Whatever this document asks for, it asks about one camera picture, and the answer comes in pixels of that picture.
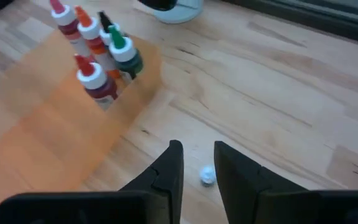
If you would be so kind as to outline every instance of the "red bottle cap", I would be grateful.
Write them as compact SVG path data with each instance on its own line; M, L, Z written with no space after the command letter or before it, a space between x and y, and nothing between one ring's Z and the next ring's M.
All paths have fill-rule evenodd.
M81 6L75 6L75 13L77 14L77 18L83 27L89 27L92 25L91 17Z
M87 58L78 54L74 54L74 58L77 62L78 68L84 76L88 77L94 73L94 67Z
M65 6L59 0L50 0L50 5L57 14L65 11Z

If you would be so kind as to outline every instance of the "bottle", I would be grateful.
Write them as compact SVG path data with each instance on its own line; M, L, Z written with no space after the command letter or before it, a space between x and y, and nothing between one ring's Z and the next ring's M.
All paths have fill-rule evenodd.
M93 61L93 56L85 39L78 31L78 19L70 6L63 5L59 0L50 0L52 6L51 16L58 24L60 32L70 41L75 51Z
M106 75L98 63L91 63L87 58L78 54L75 60L79 70L77 79L85 87L85 91L103 109L107 110L117 99L117 85L114 79Z
M107 48L108 48L112 41L110 32L109 32L110 26L115 27L116 30L121 33L121 35L123 35L123 36L125 36L125 35L123 32L121 32L121 28L120 28L119 24L116 22L111 22L110 18L104 13L104 11L100 11L100 12L98 12L98 14L99 14L100 23L102 25L99 35L102 38L105 46L107 46Z
M78 20L78 30L85 38L85 42L91 49L96 61L104 71L113 78L120 78L119 70L114 64L109 50L105 48L102 38L99 36L100 25L94 17L90 17L81 6L75 6Z
M109 31L112 38L110 52L116 60L122 78L129 84L143 69L142 57L131 38L123 37L113 26L109 27Z

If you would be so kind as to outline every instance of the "green bottle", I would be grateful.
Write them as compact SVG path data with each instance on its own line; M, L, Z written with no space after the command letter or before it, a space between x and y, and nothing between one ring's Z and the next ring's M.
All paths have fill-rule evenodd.
M114 26L110 26L109 31L112 39L109 50L122 79L129 84L143 69L142 57L129 37L123 37Z

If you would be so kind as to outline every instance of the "white bottle cap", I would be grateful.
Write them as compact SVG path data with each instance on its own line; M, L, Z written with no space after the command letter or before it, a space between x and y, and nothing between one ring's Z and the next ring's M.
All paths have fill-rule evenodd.
M125 47L117 49L114 46L114 43L111 43L109 50L117 62L127 62L135 57L136 49L134 47L133 41L129 37L124 37Z
M99 31L100 31L99 22L95 17L91 17L91 19L92 19L92 24L89 27L84 27L82 26L81 23L78 24L78 30L86 40L93 40L99 37Z
M121 32L121 28L119 27L119 24L118 24L118 23L113 22L113 25L112 25L112 26L114 26L114 27L116 28L116 30L117 30L118 32L120 32L121 35L123 35L123 33ZM100 35L100 37L102 38L103 43L104 43L105 45L107 45L107 46L110 46L110 44L111 44L111 42L112 42L110 33L106 33L106 32L104 31L104 29L102 28L102 29L100 29L99 35Z
M91 63L94 67L94 72L90 76L84 76L81 70L77 71L77 79L82 85L89 90L95 90L102 87L107 82L107 75L98 63Z
M55 19L56 23L60 26L67 26L77 19L73 9L70 6L64 5L65 11L56 13L54 10L50 12L51 16Z

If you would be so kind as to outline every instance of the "small white ball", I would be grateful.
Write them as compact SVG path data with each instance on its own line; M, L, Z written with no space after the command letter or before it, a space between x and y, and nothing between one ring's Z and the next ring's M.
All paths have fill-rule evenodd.
M204 166L200 171L200 179L201 179L201 183L206 187L215 184L216 182L215 167Z

